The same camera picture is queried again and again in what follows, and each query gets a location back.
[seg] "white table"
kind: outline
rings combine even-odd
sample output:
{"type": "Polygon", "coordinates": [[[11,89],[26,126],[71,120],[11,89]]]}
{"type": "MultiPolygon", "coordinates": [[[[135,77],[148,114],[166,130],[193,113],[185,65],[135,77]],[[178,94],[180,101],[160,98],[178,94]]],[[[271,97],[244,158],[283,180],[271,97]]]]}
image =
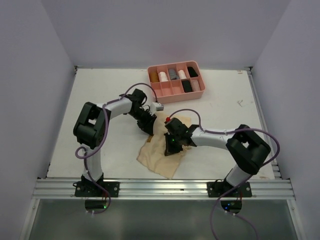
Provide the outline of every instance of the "white table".
{"type": "MultiPolygon", "coordinates": [[[[197,110],[204,128],[230,129],[246,124],[261,129],[261,123],[246,71],[201,70],[206,90],[202,98],[165,104],[168,114],[190,108],[197,110]]],[[[83,161],[75,157],[79,147],[73,128],[85,102],[105,103],[124,93],[135,83],[148,83],[145,69],[79,69],[59,132],[51,165],[47,176],[50,178],[80,178],[83,161]]],[[[152,99],[151,91],[140,86],[152,99]]],[[[192,112],[181,112],[198,119],[192,112]]],[[[110,122],[109,133],[101,149],[101,165],[105,178],[163,179],[150,172],[137,160],[147,135],[129,115],[121,115],[110,122]]],[[[193,147],[184,156],[174,179],[223,179],[235,161],[226,150],[214,147],[193,147]]],[[[264,166],[252,179],[274,179],[270,164],[264,166]]]]}

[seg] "gray wall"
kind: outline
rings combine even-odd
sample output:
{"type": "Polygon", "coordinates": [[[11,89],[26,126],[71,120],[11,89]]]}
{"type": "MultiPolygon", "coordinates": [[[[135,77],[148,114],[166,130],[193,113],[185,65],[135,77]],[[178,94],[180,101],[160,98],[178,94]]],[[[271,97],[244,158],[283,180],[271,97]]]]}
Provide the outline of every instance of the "gray wall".
{"type": "Polygon", "coordinates": [[[19,237],[45,175],[73,83],[73,64],[41,3],[0,1],[0,238],[19,237]]]}
{"type": "Polygon", "coordinates": [[[71,60],[85,67],[253,66],[290,0],[42,0],[71,60]]]}
{"type": "Polygon", "coordinates": [[[319,0],[292,0],[253,68],[268,128],[282,146],[280,170],[291,178],[309,239],[320,239],[319,10],[319,0]]]}

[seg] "folded cloth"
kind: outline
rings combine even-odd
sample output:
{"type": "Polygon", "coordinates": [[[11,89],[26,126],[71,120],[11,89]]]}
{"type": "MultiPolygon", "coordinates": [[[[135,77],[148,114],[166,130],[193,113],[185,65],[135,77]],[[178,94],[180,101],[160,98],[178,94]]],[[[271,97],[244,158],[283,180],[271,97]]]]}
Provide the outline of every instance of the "folded cloth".
{"type": "MultiPolygon", "coordinates": [[[[167,179],[172,179],[188,147],[183,147],[183,151],[179,153],[165,156],[166,139],[164,134],[168,132],[165,127],[165,121],[169,114],[160,111],[156,112],[156,116],[157,118],[153,125],[154,135],[150,136],[141,147],[137,160],[150,171],[167,179]]],[[[187,127],[191,125],[190,117],[174,117],[179,119],[187,127]]]]}

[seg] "pink organizer tray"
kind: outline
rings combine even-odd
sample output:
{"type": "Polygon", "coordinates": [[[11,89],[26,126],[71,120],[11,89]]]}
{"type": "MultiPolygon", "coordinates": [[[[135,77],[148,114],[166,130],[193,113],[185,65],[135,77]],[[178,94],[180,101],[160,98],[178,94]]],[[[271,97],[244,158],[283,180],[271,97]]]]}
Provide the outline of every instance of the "pink organizer tray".
{"type": "Polygon", "coordinates": [[[149,82],[151,87],[154,89],[156,96],[158,98],[158,102],[161,104],[168,104],[192,99],[199,99],[201,98],[202,94],[205,91],[205,83],[202,79],[202,76],[199,71],[199,66],[195,61],[183,61],[183,62],[176,62],[170,64],[163,64],[163,65],[155,65],[148,67],[148,75],[149,75],[149,82]],[[195,72],[197,73],[197,77],[190,77],[188,68],[193,67],[195,72]],[[186,78],[184,79],[175,79],[170,80],[169,76],[169,69],[174,69],[177,75],[179,76],[179,70],[183,70],[186,78]],[[157,73],[160,78],[159,73],[165,72],[168,81],[159,81],[159,82],[151,82],[151,73],[157,73]],[[196,80],[199,83],[200,90],[196,91],[193,86],[193,81],[196,80]],[[182,81],[189,81],[192,87],[192,92],[185,92],[182,81]]]}

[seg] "metal frame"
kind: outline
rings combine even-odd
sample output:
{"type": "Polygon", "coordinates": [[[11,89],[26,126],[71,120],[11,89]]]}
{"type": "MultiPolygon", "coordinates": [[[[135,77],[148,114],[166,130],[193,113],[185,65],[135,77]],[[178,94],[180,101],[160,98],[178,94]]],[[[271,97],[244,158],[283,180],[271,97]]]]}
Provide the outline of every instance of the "metal frame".
{"type": "MultiPolygon", "coordinates": [[[[268,130],[264,119],[260,101],[254,85],[250,70],[246,70],[251,85],[254,101],[257,107],[262,129],[268,130]]],[[[274,154],[272,142],[269,137],[267,143],[271,146],[271,154],[274,154]]],[[[278,163],[272,163],[275,180],[250,180],[252,197],[246,200],[286,200],[291,219],[299,240],[307,239],[300,219],[294,191],[290,180],[282,180],[278,163]]],[[[37,214],[41,199],[68,199],[83,200],[84,197],[75,197],[73,183],[79,181],[77,178],[46,178],[38,179],[34,188],[31,204],[27,213],[20,240],[29,239],[32,226],[37,214]]],[[[120,182],[119,197],[112,200],[213,200],[217,198],[208,197],[207,182],[215,179],[200,180],[162,180],[162,179],[105,179],[104,181],[120,182]]]]}

